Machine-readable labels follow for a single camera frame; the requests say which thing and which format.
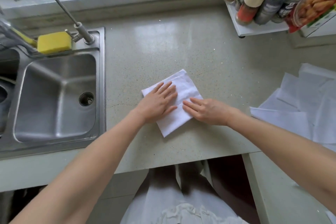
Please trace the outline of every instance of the person's left arm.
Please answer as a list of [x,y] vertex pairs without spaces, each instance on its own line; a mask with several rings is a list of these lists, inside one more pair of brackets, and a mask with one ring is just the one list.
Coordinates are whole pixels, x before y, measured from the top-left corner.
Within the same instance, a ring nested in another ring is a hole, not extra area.
[[76,156],[11,224],[85,223],[140,128],[175,110],[169,104],[176,96],[171,82],[157,85],[119,124]]

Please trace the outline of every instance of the white dress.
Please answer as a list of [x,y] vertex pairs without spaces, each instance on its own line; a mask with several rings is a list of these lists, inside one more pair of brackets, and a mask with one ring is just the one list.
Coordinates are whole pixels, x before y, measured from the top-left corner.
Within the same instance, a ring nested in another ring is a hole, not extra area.
[[248,224],[202,175],[181,176],[173,166],[149,171],[121,224]]

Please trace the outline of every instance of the hand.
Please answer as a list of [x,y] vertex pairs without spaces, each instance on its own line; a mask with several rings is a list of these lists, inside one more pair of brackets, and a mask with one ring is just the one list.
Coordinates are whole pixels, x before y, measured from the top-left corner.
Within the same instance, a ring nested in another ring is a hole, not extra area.
[[190,98],[191,102],[183,101],[183,110],[210,125],[227,126],[232,113],[238,111],[214,99]]
[[134,109],[145,119],[145,123],[156,122],[177,108],[177,106],[170,106],[177,97],[176,86],[171,84],[172,82],[165,85],[163,82],[159,83]]

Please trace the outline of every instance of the shelf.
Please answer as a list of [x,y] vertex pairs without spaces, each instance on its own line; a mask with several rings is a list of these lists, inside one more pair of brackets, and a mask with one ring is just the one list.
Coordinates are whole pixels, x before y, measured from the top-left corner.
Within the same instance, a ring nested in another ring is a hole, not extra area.
[[226,3],[227,9],[231,16],[234,28],[237,31],[238,36],[248,36],[248,35],[260,35],[272,32],[286,31],[288,30],[288,25],[285,22],[274,23],[267,22],[265,25],[258,25],[252,22],[250,25],[242,26],[236,22],[237,11],[234,4]]

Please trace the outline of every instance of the person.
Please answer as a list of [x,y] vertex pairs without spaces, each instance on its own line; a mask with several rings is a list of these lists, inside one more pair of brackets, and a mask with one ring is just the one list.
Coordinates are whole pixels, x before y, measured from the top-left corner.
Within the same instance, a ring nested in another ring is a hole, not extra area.
[[[78,154],[11,223],[85,223],[140,128],[177,108],[170,106],[177,97],[171,84],[158,84],[119,124]],[[242,134],[336,214],[335,152],[220,101],[190,101],[183,102],[186,112]],[[182,190],[174,172],[174,167],[150,170],[122,223],[246,223],[192,168],[181,165]]]

